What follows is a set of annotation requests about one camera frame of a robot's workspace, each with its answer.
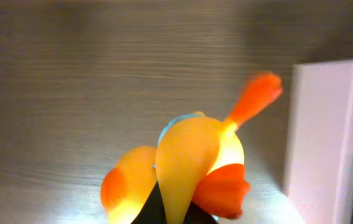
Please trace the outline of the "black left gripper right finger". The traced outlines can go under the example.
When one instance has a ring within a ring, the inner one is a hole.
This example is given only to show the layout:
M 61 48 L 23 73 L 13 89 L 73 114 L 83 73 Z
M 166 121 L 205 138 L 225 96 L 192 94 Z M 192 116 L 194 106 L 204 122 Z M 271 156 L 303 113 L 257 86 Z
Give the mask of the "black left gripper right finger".
M 189 205 L 183 224 L 218 224 L 218 222 L 212 215 L 192 202 Z

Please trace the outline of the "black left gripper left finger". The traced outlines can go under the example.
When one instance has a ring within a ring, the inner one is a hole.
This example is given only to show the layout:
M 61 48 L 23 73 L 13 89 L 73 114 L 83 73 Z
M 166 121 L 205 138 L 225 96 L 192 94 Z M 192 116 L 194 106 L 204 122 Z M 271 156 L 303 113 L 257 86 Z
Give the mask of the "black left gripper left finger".
M 156 182 L 141 211 L 131 224 L 166 224 L 159 184 Z

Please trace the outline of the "orange blue duck toy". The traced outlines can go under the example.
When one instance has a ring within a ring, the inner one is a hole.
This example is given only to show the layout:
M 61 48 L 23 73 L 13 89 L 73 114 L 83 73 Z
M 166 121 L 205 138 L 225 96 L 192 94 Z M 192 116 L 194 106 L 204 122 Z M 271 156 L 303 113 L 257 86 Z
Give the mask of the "orange blue duck toy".
M 183 224 L 192 202 L 216 221 L 240 218 L 250 184 L 237 131 L 282 91 L 278 75 L 260 73 L 246 84 L 224 120 L 200 111 L 184 114 L 167 124 L 156 146 L 138 146 L 123 154 L 101 185 L 108 221 L 131 224 L 156 182 L 168 224 Z

